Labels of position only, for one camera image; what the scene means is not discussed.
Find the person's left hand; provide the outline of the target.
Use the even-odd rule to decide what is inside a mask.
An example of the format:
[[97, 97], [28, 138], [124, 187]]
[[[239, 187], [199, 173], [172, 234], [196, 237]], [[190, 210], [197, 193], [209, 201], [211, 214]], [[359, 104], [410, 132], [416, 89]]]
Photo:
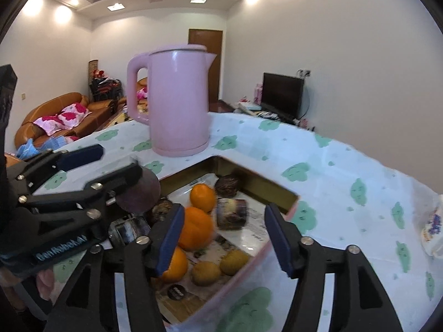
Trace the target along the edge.
[[[1, 268], [1, 289], [3, 290], [7, 300], [16, 310], [23, 310], [25, 308], [25, 303], [20, 299], [17, 292], [14, 290], [15, 285], [20, 282], [22, 282], [20, 277], [15, 276], [4, 267]], [[43, 300], [50, 299], [50, 295], [54, 289], [54, 283], [55, 280], [52, 268], [45, 271], [40, 271], [38, 273], [36, 277], [36, 284], [39, 295]]]

